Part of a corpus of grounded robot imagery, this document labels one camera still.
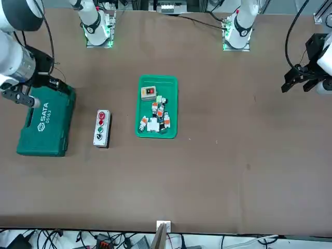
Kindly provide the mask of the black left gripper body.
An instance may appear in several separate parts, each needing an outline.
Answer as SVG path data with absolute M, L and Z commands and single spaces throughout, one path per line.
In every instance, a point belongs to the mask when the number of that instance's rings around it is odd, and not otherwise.
M 308 65 L 328 65 L 327 33 L 314 33 L 306 42 Z

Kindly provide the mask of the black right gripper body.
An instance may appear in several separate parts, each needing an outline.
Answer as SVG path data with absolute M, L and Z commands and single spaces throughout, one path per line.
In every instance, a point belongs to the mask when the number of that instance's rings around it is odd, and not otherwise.
M 48 87 L 55 89 L 54 78 L 49 75 L 53 59 L 43 51 L 26 45 L 26 49 L 35 59 L 36 66 L 31 79 L 27 80 L 24 85 L 33 88 Z

